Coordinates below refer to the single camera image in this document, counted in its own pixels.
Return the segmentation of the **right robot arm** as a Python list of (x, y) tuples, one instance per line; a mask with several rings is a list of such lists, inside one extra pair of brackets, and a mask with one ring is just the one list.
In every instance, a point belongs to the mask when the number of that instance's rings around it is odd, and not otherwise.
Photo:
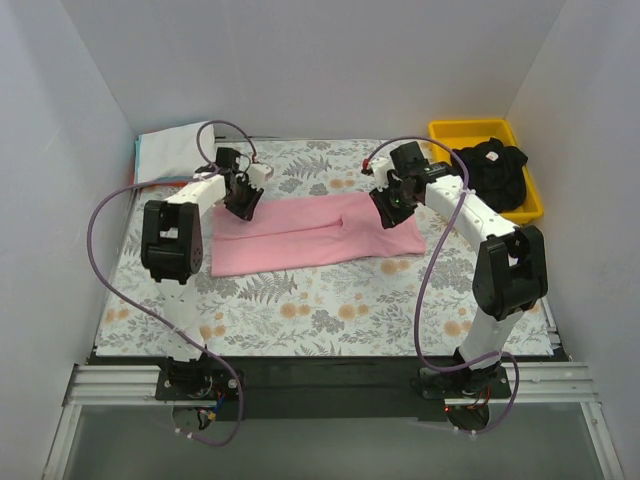
[(535, 226), (521, 227), (489, 207), (470, 187), (468, 169), (427, 160), (416, 137), (398, 138), (389, 158), (370, 154), (363, 174), (373, 178), (369, 196), (385, 229), (408, 220), (424, 205), (446, 218), (476, 255), (472, 293), (476, 313), (456, 348), (451, 365), (437, 366), (424, 355), (422, 387), (475, 397), (497, 379), (504, 346), (515, 325), (548, 291), (544, 237)]

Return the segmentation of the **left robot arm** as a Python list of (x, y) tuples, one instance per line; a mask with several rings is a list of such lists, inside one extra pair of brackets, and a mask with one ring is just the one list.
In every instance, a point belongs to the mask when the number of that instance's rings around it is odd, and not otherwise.
[(203, 399), (214, 387), (195, 305), (195, 276), (204, 260), (202, 218), (221, 204), (236, 218), (250, 221), (272, 174), (270, 166), (243, 164), (239, 151), (221, 147), (215, 162), (198, 168), (181, 190), (145, 204), (141, 262), (163, 300), (162, 316), (171, 324), (166, 385), (190, 399)]

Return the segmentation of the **pink t-shirt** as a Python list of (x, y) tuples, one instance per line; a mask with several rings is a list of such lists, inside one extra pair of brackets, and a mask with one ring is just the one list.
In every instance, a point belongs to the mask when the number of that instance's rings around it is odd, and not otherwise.
[(229, 277), (423, 255), (426, 242), (413, 219), (385, 229), (369, 196), (357, 192), (261, 203), (250, 221), (218, 207), (211, 251), (211, 275)]

